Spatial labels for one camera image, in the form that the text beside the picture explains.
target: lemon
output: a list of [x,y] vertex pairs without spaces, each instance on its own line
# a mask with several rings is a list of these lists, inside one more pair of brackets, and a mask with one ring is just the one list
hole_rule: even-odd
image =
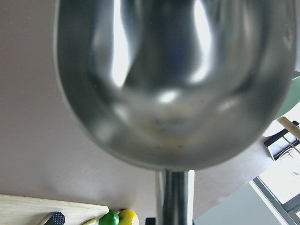
[[139,225],[139,218],[132,210],[123,210],[119,213],[119,225]]
[[119,216],[115,211],[109,211],[100,220],[99,225],[118,225]]

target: cutting board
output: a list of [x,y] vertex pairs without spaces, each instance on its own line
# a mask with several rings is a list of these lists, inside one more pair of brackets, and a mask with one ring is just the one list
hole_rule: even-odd
[[43,225],[53,212],[65,215],[65,225],[81,225],[108,213],[102,205],[0,195],[0,225]]

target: silver utensil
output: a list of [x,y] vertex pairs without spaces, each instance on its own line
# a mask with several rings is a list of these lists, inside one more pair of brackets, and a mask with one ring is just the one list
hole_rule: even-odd
[[54,39],[61,88],[84,129],[115,157],[161,171],[159,225],[191,225],[188,171],[244,150],[284,99],[294,4],[64,0]]

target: yellow fruit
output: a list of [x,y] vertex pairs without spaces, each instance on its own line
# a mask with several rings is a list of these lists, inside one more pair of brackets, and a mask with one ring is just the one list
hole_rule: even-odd
[[140,222],[135,212],[123,210],[119,213],[119,225],[140,225]]

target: green fruit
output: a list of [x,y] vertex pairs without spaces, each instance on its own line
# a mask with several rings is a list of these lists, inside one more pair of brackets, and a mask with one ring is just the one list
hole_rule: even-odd
[[109,211],[100,220],[99,225],[118,225],[119,215],[115,211]]

